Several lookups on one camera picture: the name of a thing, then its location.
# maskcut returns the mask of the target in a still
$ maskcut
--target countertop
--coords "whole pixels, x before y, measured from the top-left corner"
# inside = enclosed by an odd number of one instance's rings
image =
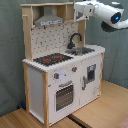
[[[90,52],[88,54],[85,54],[85,55],[82,55],[82,56],[75,56],[75,55],[71,55],[71,54],[67,54],[65,53],[65,51],[60,51],[61,54],[64,54],[64,55],[67,55],[67,56],[71,56],[73,57],[74,59],[70,59],[70,60],[67,60],[65,62],[62,62],[62,63],[58,63],[58,64],[54,64],[52,66],[49,66],[49,67],[46,67],[46,66],[43,66],[41,64],[38,64],[36,62],[31,62],[27,59],[24,59],[23,62],[24,63],[27,63],[28,65],[31,65],[35,68],[38,68],[39,70],[41,71],[45,71],[45,72],[48,72],[50,71],[51,69],[56,69],[56,68],[59,68],[63,65],[67,65],[67,64],[70,64],[70,63],[75,63],[75,62],[78,62],[78,61],[82,61],[83,59],[88,59],[90,57],[93,57],[93,56],[96,56],[96,55],[99,55],[101,53],[104,53],[105,52],[105,48],[101,47],[101,46],[97,46],[97,45],[85,45],[86,48],[91,48],[91,49],[94,49],[95,51],[94,52]]]

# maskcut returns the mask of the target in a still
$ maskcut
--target control knob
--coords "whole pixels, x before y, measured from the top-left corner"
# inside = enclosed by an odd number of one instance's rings
[[[72,68],[72,71],[73,71],[73,72],[76,72],[76,70],[77,70],[77,67],[73,67],[73,68]]]
[[[55,73],[55,74],[54,74],[54,78],[55,78],[55,79],[59,79],[59,74],[58,74],[58,73]]]

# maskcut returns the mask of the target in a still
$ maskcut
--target toy sink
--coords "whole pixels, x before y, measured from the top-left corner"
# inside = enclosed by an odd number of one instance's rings
[[[95,51],[94,49],[90,49],[90,48],[86,48],[86,47],[78,47],[78,48],[66,50],[65,53],[79,56],[79,55],[87,54],[89,52],[94,52],[94,51]]]

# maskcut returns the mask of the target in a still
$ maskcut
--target faucet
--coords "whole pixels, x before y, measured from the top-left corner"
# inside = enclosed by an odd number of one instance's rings
[[[71,38],[70,38],[70,43],[68,44],[68,49],[72,49],[73,47],[75,47],[75,44],[73,44],[72,39],[75,35],[80,36],[80,41],[82,41],[82,35],[80,33],[74,33]]]

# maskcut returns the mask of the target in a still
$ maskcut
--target oven window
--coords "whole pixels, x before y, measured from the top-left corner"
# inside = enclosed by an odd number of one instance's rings
[[[73,85],[56,92],[56,111],[73,103]]]

